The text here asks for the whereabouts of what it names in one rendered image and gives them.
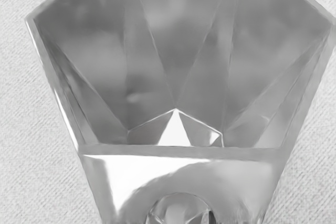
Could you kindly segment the grey faceted mug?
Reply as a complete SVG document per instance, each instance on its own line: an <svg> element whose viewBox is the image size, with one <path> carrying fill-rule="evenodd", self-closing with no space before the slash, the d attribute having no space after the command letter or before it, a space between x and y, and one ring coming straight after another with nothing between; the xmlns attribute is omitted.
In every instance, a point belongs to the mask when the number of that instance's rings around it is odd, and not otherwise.
<svg viewBox="0 0 336 224"><path fill-rule="evenodd" d="M102 224L263 224L336 16L315 0L45 0L25 22Z"/></svg>

